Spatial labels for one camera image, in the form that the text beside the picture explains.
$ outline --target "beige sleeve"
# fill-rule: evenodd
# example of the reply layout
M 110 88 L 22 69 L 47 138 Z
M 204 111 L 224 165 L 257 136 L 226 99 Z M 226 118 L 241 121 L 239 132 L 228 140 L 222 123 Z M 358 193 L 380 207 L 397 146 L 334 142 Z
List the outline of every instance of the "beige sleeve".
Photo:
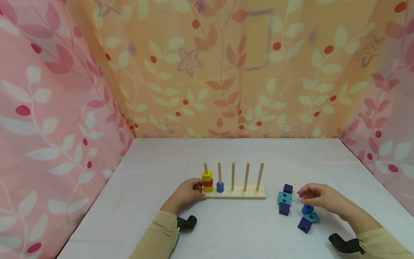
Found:
M 368 231 L 356 237 L 366 252 L 361 256 L 363 259 L 414 259 L 413 254 L 385 228 Z
M 179 234 L 177 215 L 159 211 L 129 259 L 168 259 Z

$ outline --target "child's hand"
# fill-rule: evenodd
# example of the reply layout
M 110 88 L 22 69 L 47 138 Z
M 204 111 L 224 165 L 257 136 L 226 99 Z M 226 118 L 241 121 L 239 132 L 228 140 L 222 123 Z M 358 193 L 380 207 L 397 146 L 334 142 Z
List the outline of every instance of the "child's hand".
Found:
M 307 184 L 297 192 L 302 203 L 322 207 L 348 221 L 349 216 L 359 207 L 337 190 L 326 184 Z
M 201 190 L 202 180 L 200 178 L 185 180 L 168 198 L 161 210 L 178 215 L 184 205 L 206 198 L 206 195 L 201 193 Z

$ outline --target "fabric backdrop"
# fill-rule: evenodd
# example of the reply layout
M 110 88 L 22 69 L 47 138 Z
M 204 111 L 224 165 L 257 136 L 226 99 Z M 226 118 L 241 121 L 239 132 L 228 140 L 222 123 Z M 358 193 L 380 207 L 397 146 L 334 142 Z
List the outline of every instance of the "fabric backdrop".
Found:
M 132 134 L 341 138 L 414 214 L 413 8 L 0 0 L 0 257 L 53 258 Z

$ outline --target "dark blue cube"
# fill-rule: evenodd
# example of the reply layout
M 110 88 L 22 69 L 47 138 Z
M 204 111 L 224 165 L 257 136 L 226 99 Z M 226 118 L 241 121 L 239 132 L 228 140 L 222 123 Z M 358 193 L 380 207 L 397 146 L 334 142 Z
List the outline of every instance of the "dark blue cube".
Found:
M 291 186 L 289 184 L 285 184 L 285 186 L 283 187 L 283 192 L 287 192 L 287 193 L 291 194 L 293 192 L 293 186 Z
M 308 233 L 311 227 L 312 227 L 312 222 L 308 221 L 305 218 L 302 218 L 298 225 L 298 228 L 305 233 Z
M 285 216 L 288 216 L 289 215 L 289 204 L 286 204 L 286 203 L 283 203 L 283 202 L 281 202 L 280 204 L 279 204 L 279 214 L 282 214 L 282 215 L 285 215 Z

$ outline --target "star pattern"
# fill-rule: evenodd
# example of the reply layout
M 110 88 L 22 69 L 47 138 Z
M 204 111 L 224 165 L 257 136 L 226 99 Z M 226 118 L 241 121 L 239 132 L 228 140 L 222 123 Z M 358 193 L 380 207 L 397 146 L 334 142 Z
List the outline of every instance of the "star pattern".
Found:
M 177 71 L 186 71 L 187 74 L 192 78 L 194 76 L 193 68 L 202 68 L 204 65 L 198 59 L 198 52 L 200 50 L 195 48 L 190 52 L 186 52 L 184 49 L 179 48 L 178 54 L 180 55 L 181 62 L 178 65 Z

